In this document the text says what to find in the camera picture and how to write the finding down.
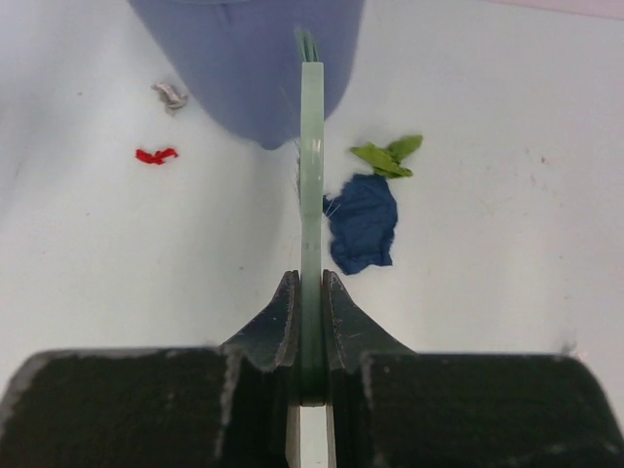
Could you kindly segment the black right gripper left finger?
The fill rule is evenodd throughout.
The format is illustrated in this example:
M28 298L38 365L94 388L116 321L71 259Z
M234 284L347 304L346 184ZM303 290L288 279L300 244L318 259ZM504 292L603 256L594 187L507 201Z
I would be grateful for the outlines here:
M1 401L5 467L296 467L300 283L223 344L57 349Z

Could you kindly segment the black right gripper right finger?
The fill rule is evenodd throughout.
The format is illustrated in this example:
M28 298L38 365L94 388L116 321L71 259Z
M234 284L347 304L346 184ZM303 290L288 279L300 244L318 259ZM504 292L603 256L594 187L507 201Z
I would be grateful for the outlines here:
M619 467L598 380L563 354L417 353L323 275L332 467Z

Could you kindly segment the light green hand brush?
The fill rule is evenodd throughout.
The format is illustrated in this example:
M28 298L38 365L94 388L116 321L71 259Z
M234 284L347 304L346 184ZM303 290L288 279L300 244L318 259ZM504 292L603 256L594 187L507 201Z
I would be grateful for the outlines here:
M305 407L326 401L322 322L325 73L313 35L295 31L301 58L298 199L301 216L300 395Z

